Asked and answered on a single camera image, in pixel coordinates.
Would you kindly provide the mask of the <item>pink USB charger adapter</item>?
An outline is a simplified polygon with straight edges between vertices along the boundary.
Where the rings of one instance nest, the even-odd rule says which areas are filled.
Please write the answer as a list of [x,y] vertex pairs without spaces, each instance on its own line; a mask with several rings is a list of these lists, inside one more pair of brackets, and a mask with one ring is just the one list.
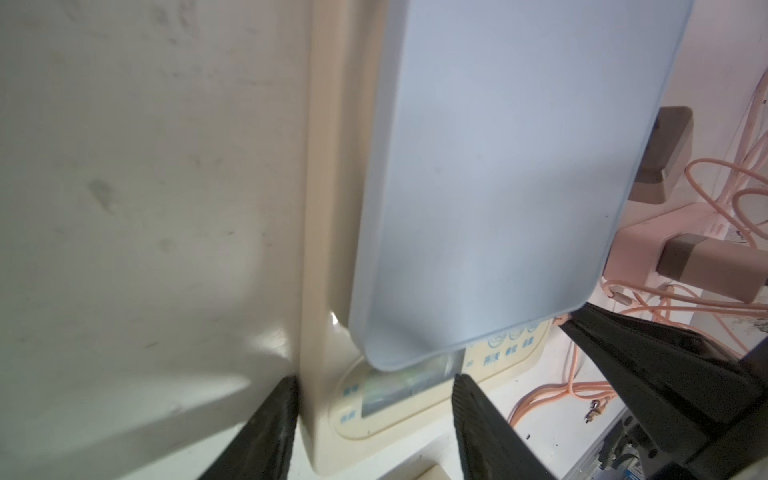
[[666,242],[656,272],[710,293],[751,303],[767,285],[767,252],[688,233]]

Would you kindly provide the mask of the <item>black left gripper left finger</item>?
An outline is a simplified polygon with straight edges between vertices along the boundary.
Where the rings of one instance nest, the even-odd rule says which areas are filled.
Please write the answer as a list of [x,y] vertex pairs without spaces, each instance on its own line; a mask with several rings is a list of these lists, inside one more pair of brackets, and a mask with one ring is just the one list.
[[286,479],[298,418],[299,379],[292,375],[277,383],[199,479]]

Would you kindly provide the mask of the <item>blue kitchen scale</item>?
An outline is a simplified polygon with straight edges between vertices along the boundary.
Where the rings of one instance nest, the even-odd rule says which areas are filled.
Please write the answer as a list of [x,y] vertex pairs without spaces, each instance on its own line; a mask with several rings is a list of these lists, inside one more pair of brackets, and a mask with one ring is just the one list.
[[337,475],[502,382],[602,273],[689,1],[312,5],[301,416]]

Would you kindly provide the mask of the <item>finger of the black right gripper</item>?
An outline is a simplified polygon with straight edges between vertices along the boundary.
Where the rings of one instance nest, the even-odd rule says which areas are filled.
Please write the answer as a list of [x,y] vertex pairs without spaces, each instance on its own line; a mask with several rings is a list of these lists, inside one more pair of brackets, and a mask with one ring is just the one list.
[[738,359],[699,333],[585,304],[562,329],[652,445],[649,479],[731,479],[767,457],[767,344]]

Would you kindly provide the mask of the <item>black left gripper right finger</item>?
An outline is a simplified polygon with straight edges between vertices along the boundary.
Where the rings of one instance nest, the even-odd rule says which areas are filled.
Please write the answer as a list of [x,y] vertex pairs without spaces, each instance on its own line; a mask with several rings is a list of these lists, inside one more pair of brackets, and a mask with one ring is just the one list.
[[472,377],[455,377],[451,405],[463,475],[466,479],[551,479]]

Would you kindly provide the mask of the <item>pink power strip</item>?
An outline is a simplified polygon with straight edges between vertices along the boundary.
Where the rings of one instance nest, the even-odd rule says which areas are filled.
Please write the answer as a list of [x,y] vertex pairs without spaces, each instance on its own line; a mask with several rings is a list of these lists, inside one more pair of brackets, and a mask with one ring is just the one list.
[[603,278],[657,287],[665,281],[656,267],[668,240],[683,234],[722,240],[729,227],[709,204],[694,203],[621,228],[611,245]]

